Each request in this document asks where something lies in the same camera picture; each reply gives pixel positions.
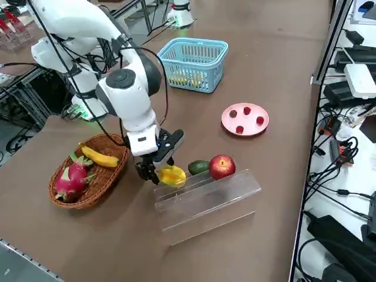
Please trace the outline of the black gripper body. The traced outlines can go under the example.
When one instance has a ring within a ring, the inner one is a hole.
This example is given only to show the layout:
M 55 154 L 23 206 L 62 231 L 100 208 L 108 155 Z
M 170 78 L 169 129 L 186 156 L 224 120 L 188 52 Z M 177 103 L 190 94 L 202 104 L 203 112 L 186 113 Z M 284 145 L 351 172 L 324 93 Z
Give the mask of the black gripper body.
M 143 160 L 152 163 L 167 163 L 183 141 L 184 131 L 178 129 L 173 133 L 161 129 L 157 140 L 157 151 L 143 156 Z

